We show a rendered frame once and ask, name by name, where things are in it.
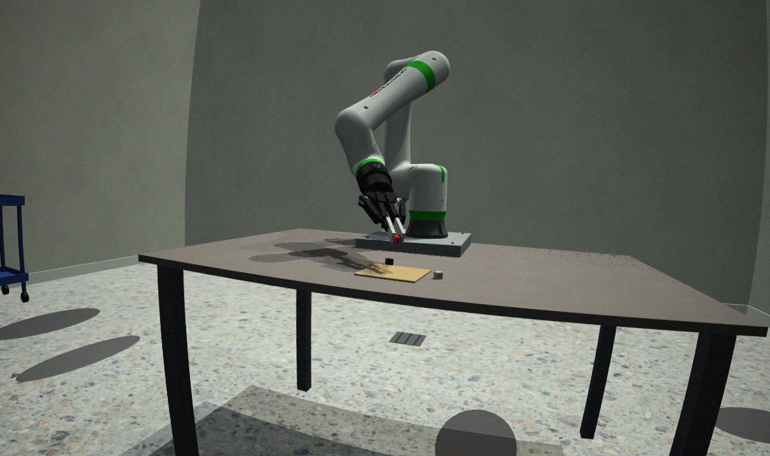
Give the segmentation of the tan square mat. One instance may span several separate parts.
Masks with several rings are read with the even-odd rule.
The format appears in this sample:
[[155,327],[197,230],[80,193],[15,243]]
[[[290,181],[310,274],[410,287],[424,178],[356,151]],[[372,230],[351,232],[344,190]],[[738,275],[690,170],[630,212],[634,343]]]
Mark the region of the tan square mat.
[[431,270],[376,263],[375,265],[363,269],[359,272],[354,272],[354,276],[382,278],[397,282],[416,283],[424,276],[428,275],[429,272],[431,272]]

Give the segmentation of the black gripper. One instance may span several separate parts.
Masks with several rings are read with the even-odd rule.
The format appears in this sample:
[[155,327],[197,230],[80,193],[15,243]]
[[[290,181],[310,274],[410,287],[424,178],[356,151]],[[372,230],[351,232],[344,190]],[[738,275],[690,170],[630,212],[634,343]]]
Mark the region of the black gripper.
[[[387,176],[379,173],[370,174],[364,180],[363,191],[366,196],[359,195],[358,205],[367,212],[374,224],[382,224],[381,227],[387,232],[390,243],[394,242],[396,234],[401,235],[401,243],[403,243],[406,234],[403,230],[403,224],[405,224],[407,216],[405,208],[407,198],[399,199]],[[394,205],[396,202],[399,207],[399,214]]]

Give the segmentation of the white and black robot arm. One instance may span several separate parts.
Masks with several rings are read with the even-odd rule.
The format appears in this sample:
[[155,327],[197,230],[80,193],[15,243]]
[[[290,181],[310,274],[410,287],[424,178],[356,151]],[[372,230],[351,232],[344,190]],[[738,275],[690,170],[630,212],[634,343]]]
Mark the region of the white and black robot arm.
[[[337,115],[335,133],[364,196],[364,180],[370,174],[384,174],[397,197],[409,200],[405,235],[442,239],[448,237],[444,225],[448,171],[434,164],[411,164],[410,121],[412,101],[446,80],[450,64],[434,50],[420,55],[389,63],[383,70],[383,86]],[[382,122],[381,152],[374,131]]]

